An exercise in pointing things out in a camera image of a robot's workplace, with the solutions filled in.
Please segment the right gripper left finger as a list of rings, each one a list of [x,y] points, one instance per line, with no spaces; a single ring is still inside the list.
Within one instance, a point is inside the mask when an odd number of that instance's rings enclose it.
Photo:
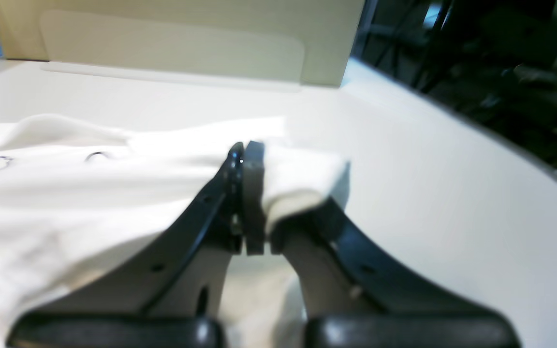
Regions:
[[[68,295],[27,311],[9,348],[227,348],[216,316],[242,249],[245,148],[236,143],[184,212],[136,255]]]

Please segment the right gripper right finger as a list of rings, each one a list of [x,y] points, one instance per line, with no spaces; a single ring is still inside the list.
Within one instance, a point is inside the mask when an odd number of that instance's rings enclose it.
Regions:
[[[241,156],[246,253],[281,255],[304,299],[306,348],[519,348],[500,313],[431,282],[344,211],[349,161],[250,141]]]

